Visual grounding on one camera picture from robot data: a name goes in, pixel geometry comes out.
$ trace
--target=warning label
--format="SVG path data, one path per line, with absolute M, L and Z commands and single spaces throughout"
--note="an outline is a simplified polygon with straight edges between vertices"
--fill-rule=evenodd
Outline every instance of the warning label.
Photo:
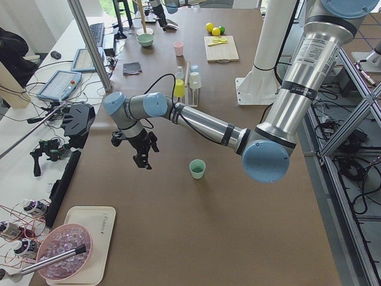
M 322 39 L 306 39 L 293 62 L 314 67 L 318 69 L 318 72 L 326 76 L 338 50 L 339 47 L 333 42 Z

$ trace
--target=lime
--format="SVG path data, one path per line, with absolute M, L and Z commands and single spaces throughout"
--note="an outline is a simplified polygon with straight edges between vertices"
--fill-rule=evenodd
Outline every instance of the lime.
M 220 27 L 218 27 L 218 28 L 219 28 L 220 31 L 221 31 L 221 35 L 223 35 L 224 32 L 225 32 L 225 27 L 224 27 L 224 26 L 220 26 Z
M 221 34 L 221 31 L 219 28 L 217 28 L 217 27 L 213 28 L 213 30 L 212 30 L 213 36 L 220 36 L 220 34 Z
M 213 28 L 214 28 L 214 25 L 213 25 L 213 23 L 207 23 L 205 25 L 205 28 L 207 29 L 208 33 L 211 33 Z

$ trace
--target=clear bottle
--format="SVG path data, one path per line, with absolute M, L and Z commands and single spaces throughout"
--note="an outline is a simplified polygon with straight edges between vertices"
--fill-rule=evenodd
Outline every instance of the clear bottle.
M 31 214 L 34 217 L 42 217 L 46 215 L 46 212 L 48 211 L 48 206 L 46 204 L 36 200 L 24 199 L 21 201 L 21 206 L 25 212 Z
M 17 238 L 34 237 L 35 233 L 27 228 L 18 226 L 12 222 L 0 222 L 0 237 L 8 240 Z
M 11 249 L 13 249 L 14 254 L 21 256 L 23 258 L 35 259 L 37 256 L 38 248 L 40 243 L 33 240 L 28 240 L 27 238 L 23 240 L 14 241 L 11 244 Z

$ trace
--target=keyboard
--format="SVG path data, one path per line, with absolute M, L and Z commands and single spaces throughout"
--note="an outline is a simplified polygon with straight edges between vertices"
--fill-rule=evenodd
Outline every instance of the keyboard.
M 103 34 L 105 29 L 104 23 L 91 24 L 89 28 L 94 38 L 95 45 L 102 48 Z

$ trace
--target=pink bowl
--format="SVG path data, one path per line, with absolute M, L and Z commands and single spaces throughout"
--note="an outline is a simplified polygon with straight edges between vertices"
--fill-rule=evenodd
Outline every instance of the pink bowl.
M 37 262 L 59 255 L 82 244 L 86 244 L 85 253 L 42 268 L 38 270 L 38 273 L 43 278 L 51 281 L 64 281 L 78 273 L 89 260 L 92 250 L 92 238 L 86 228 L 77 223 L 69 223 L 54 229 L 42 242 L 37 253 Z

